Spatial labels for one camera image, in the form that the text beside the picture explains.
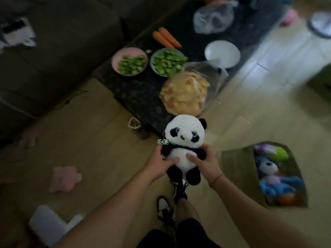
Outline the person's black shorts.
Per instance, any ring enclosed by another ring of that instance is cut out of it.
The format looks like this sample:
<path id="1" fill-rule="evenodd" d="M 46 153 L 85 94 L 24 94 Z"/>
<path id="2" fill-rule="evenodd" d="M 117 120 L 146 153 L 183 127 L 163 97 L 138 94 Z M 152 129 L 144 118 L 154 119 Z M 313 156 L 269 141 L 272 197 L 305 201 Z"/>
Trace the person's black shorts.
<path id="1" fill-rule="evenodd" d="M 188 218 L 177 226 L 175 238 L 160 229 L 152 229 L 136 248 L 221 248 L 221 246 L 208 237 L 199 221 Z"/>

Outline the white round stool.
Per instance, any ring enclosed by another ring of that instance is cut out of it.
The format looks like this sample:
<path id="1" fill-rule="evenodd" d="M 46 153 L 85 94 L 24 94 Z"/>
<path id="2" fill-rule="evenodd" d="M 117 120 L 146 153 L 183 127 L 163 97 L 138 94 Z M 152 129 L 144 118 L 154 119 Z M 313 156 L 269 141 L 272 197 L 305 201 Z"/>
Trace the white round stool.
<path id="1" fill-rule="evenodd" d="M 331 39 L 331 12 L 317 11 L 308 19 L 309 30 L 316 36 L 323 39 Z"/>

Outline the person's leg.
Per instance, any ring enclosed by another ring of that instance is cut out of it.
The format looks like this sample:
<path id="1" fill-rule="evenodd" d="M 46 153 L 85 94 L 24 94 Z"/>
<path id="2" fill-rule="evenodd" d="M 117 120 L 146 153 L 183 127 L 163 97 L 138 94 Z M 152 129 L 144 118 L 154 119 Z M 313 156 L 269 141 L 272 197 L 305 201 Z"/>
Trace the person's leg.
<path id="1" fill-rule="evenodd" d="M 203 229 L 196 209 L 185 198 L 180 198 L 176 203 L 175 227 L 177 233 L 183 232 L 184 229 Z"/>

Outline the dark sofa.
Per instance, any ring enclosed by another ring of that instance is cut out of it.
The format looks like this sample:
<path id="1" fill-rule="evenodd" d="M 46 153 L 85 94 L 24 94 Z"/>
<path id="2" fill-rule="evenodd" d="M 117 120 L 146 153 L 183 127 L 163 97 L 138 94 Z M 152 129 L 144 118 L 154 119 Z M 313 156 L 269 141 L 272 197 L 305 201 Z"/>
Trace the dark sofa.
<path id="1" fill-rule="evenodd" d="M 187 0 L 0 0 L 0 43 L 27 21 L 35 46 L 0 49 L 0 141 L 43 115 L 124 43 Z"/>

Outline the person's left hand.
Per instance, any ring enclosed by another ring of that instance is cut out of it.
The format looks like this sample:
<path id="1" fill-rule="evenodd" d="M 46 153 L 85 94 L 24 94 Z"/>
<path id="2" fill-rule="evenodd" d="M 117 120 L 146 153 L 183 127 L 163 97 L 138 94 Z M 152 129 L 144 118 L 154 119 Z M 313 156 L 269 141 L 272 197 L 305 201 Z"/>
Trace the person's left hand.
<path id="1" fill-rule="evenodd" d="M 165 167 L 163 160 L 165 157 L 161 154 L 162 145 L 157 145 L 155 151 L 147 159 L 142 172 L 150 182 L 162 177 L 170 167 Z"/>

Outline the white papers on sofa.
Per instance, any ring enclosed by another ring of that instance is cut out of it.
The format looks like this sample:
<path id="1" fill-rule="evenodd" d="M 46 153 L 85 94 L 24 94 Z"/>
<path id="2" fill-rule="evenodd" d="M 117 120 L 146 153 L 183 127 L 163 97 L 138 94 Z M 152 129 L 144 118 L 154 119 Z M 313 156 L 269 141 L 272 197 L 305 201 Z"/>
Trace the white papers on sofa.
<path id="1" fill-rule="evenodd" d="M 0 24 L 0 54 L 4 48 L 24 45 L 36 47 L 36 34 L 26 17 L 19 17 L 10 23 Z"/>

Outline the pink bowl of chopped vegetables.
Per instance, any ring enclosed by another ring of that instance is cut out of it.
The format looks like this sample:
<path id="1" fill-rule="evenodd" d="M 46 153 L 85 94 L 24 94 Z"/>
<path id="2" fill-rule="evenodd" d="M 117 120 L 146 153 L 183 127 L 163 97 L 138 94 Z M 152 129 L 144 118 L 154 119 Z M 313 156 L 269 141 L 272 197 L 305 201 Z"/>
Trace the pink bowl of chopped vegetables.
<path id="1" fill-rule="evenodd" d="M 142 73 L 148 65 L 147 54 L 136 47 L 118 50 L 111 58 L 111 66 L 115 72 L 123 76 L 135 76 Z"/>

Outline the crumpled clear plastic bag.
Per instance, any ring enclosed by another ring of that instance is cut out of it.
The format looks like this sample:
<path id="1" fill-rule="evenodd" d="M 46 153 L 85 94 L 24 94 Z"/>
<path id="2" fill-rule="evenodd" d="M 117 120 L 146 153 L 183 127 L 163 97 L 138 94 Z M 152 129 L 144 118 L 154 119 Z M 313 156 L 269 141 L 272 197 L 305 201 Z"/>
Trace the crumpled clear plastic bag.
<path id="1" fill-rule="evenodd" d="M 237 1 L 205 0 L 205 5 L 193 15 L 193 28 L 197 34 L 216 34 L 226 31 L 234 22 Z"/>

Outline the pink plush toy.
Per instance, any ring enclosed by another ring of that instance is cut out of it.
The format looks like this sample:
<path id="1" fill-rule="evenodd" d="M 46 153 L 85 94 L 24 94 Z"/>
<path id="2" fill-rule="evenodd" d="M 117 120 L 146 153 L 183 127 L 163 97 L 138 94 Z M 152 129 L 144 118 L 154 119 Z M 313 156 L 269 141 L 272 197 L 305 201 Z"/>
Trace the pink plush toy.
<path id="1" fill-rule="evenodd" d="M 82 174 L 75 166 L 54 167 L 49 192 L 71 192 L 82 181 Z"/>

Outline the white plastic object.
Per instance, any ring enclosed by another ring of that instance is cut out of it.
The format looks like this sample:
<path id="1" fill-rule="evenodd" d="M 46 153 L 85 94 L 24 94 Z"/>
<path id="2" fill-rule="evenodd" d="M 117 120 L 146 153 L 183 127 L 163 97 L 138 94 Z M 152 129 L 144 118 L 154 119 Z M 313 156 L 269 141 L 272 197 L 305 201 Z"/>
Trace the white plastic object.
<path id="1" fill-rule="evenodd" d="M 81 220 L 83 216 L 78 214 L 67 223 L 51 208 L 40 205 L 29 219 L 28 225 L 46 247 L 53 248 Z"/>

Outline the purple and green plush toy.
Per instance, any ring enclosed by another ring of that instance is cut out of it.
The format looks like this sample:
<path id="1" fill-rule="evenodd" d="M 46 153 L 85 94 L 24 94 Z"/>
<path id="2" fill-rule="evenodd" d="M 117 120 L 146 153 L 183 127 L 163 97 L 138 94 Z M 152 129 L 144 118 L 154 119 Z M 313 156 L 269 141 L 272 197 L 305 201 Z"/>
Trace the purple and green plush toy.
<path id="1" fill-rule="evenodd" d="M 284 148 L 268 143 L 254 145 L 254 151 L 258 155 L 264 156 L 272 161 L 280 162 L 289 158 L 289 154 Z"/>

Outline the pink object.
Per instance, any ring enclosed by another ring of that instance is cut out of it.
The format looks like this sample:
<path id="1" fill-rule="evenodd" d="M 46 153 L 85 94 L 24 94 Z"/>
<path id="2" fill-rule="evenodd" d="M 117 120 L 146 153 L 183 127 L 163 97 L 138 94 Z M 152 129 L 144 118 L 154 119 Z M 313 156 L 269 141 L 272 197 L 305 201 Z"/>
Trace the pink object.
<path id="1" fill-rule="evenodd" d="M 290 26 L 299 18 L 298 12 L 295 9 L 289 10 L 284 19 L 282 20 L 280 26 Z"/>

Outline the clear bag of sliced fruit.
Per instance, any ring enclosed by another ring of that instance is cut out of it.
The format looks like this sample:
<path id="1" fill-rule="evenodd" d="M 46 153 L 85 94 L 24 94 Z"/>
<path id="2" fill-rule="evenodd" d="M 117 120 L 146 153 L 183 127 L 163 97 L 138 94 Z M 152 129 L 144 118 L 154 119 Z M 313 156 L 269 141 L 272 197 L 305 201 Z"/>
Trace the clear bag of sliced fruit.
<path id="1" fill-rule="evenodd" d="M 169 114 L 199 117 L 216 99 L 227 78 L 228 72 L 217 59 L 188 62 L 168 78 L 159 97 Z"/>

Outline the black and white panda plush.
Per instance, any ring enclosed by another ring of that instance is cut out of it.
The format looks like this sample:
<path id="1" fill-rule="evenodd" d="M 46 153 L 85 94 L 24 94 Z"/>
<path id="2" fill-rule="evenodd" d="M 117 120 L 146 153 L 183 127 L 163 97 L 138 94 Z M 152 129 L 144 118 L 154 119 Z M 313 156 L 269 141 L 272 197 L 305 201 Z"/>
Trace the black and white panda plush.
<path id="1" fill-rule="evenodd" d="M 162 145 L 161 154 L 167 159 L 175 157 L 180 159 L 166 172 L 172 182 L 185 179 L 192 186 L 201 182 L 198 167 L 187 158 L 186 154 L 206 156 L 202 149 L 206 128 L 207 122 L 204 118 L 192 115 L 175 116 L 166 126 L 165 139 L 169 141 L 169 145 Z"/>

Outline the person's left forearm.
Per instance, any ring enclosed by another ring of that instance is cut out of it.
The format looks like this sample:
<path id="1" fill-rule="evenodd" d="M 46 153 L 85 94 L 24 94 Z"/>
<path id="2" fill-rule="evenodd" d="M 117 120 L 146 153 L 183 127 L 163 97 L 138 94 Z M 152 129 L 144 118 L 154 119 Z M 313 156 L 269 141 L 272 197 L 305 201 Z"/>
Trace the person's left forearm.
<path id="1" fill-rule="evenodd" d="M 146 168 L 71 229 L 55 248 L 122 248 L 147 188 L 161 173 Z"/>

